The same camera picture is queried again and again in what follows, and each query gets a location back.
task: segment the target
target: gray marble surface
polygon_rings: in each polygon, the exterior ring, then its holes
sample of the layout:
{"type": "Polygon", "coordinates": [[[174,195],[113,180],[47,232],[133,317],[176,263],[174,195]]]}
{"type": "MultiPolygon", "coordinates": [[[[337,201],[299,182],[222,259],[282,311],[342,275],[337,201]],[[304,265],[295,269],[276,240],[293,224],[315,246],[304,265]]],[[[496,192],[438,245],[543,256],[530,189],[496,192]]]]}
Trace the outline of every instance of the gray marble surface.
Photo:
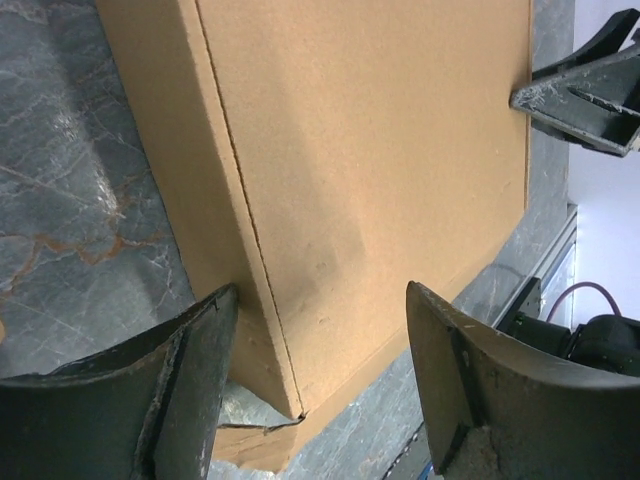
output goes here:
{"type": "MultiPolygon", "coordinates": [[[[571,50],[573,2],[537,0],[535,64],[571,50]]],[[[91,0],[0,0],[0,375],[48,372],[193,302],[91,0]]],[[[568,149],[534,134],[531,209],[457,305],[490,321],[566,216],[568,149]]],[[[281,418],[230,385],[223,421],[281,418]]],[[[407,353],[286,474],[214,463],[210,478],[380,478],[418,428],[407,353]]]]}

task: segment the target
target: cardboard box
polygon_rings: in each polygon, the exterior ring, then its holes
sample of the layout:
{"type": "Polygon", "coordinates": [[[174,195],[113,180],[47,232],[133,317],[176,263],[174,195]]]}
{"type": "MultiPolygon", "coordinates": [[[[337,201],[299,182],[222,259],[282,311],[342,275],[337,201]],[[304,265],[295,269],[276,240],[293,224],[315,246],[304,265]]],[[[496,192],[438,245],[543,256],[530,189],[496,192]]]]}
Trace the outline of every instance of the cardboard box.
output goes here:
{"type": "Polygon", "coordinates": [[[240,287],[231,377],[296,425],[227,426],[279,470],[452,300],[526,202],[528,0],[99,0],[192,288],[240,287]]]}

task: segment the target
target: brown cardboard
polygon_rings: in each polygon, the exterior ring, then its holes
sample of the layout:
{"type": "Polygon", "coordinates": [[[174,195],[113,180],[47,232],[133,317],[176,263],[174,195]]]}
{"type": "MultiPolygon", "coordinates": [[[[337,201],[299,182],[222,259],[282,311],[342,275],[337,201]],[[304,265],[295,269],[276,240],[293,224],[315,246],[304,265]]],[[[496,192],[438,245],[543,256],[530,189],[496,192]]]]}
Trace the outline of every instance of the brown cardboard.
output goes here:
{"type": "Polygon", "coordinates": [[[528,0],[99,0],[199,298],[240,287],[231,376],[292,426],[225,426],[279,470],[453,299],[526,202],[528,0]]]}

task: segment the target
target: white wall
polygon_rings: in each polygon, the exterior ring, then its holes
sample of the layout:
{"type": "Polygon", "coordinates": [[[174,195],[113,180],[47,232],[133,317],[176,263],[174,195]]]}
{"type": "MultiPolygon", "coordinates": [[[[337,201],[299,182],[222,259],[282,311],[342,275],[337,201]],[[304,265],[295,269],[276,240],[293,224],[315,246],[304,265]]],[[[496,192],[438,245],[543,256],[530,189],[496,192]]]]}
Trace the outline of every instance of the white wall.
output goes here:
{"type": "MultiPolygon", "coordinates": [[[[583,45],[609,16],[638,0],[576,0],[574,45],[583,45]]],[[[569,196],[578,205],[576,281],[595,281],[615,297],[622,314],[640,319],[640,154],[625,159],[572,146],[569,196]]],[[[610,311],[598,292],[579,291],[573,325],[610,311]]]]}

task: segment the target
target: red cable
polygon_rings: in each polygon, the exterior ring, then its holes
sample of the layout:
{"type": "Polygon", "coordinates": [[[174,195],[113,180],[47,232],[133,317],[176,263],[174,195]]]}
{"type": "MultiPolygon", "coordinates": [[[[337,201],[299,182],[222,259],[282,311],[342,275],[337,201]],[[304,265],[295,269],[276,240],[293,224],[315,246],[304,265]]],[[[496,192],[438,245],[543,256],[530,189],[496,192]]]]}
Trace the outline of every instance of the red cable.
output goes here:
{"type": "Polygon", "coordinates": [[[616,303],[613,296],[607,291],[606,288],[604,288],[599,283],[595,283],[595,282],[578,282],[575,285],[571,285],[564,292],[562,292],[562,294],[558,297],[558,299],[555,301],[555,303],[551,307],[551,311],[549,312],[549,315],[547,316],[547,323],[551,322],[551,319],[555,315],[560,304],[574,291],[583,287],[590,287],[598,290],[604,296],[604,298],[607,299],[607,302],[609,302],[609,305],[611,305],[611,310],[613,310],[614,315],[618,315],[619,317],[622,316],[622,313],[620,313],[620,308],[618,307],[618,304],[616,303]]]}

